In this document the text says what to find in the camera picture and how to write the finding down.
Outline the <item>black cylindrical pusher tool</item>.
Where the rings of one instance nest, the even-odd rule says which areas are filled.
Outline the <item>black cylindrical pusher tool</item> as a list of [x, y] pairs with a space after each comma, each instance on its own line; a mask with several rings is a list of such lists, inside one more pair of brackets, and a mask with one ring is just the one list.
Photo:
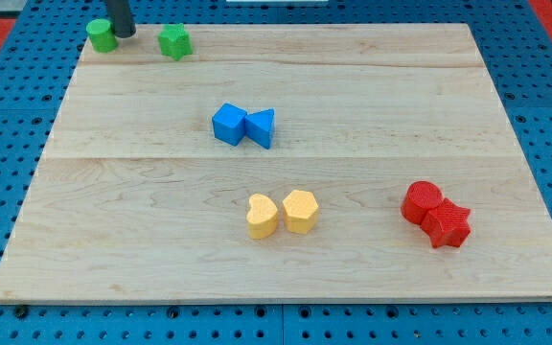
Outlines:
[[113, 33], [119, 38], [130, 38], [136, 33], [135, 21], [128, 0], [104, 0]]

